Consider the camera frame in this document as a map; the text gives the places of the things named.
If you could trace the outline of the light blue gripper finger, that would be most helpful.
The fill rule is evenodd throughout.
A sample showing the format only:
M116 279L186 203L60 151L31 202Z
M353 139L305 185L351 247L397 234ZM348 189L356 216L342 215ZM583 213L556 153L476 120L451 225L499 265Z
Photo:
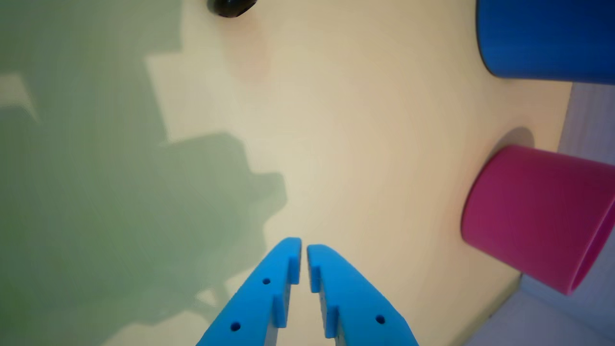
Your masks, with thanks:
M417 346L408 322L349 261L326 245L306 250L327 339L337 346Z
M198 346L274 346L288 320L292 285L299 284L302 241L274 246L202 335Z

